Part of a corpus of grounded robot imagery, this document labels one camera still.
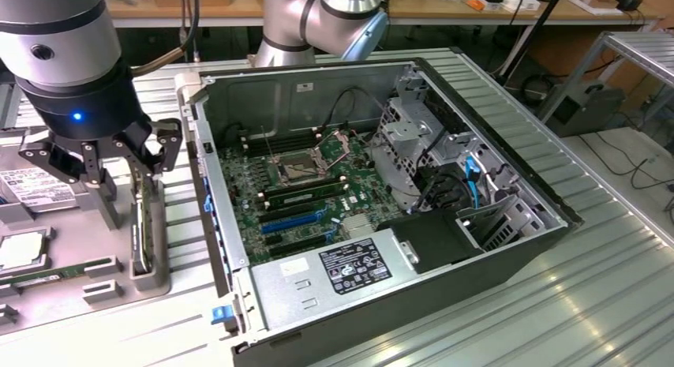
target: wooden table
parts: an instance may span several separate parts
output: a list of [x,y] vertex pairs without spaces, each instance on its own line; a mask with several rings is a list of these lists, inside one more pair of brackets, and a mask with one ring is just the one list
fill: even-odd
[[[180,8],[160,8],[153,0],[136,0],[130,6],[118,0],[106,0],[106,7],[118,28],[170,28],[180,25]],[[524,11],[512,22],[531,25],[547,4],[541,3],[535,12]],[[639,10],[646,25],[659,19],[658,12],[646,4]],[[508,24],[512,13],[504,9],[476,11],[463,2],[443,0],[391,0],[391,24],[393,25],[499,25]],[[642,20],[624,15],[593,16],[567,0],[560,0],[547,20],[548,25],[629,24]],[[232,0],[229,6],[204,6],[201,26],[261,26],[261,0]]]

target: blue pcie slot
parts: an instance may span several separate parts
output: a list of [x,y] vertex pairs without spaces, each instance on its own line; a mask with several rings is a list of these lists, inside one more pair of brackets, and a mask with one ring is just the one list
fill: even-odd
[[266,225],[261,226],[261,233],[269,234],[273,233],[274,231],[292,229],[293,227],[300,227],[301,225],[307,225],[308,223],[316,223],[317,221],[321,220],[323,216],[325,215],[325,211],[327,208],[321,209],[320,211],[315,211],[309,215],[303,215],[301,217],[294,217],[292,219],[284,219],[282,221],[278,221],[276,223],[268,223]]

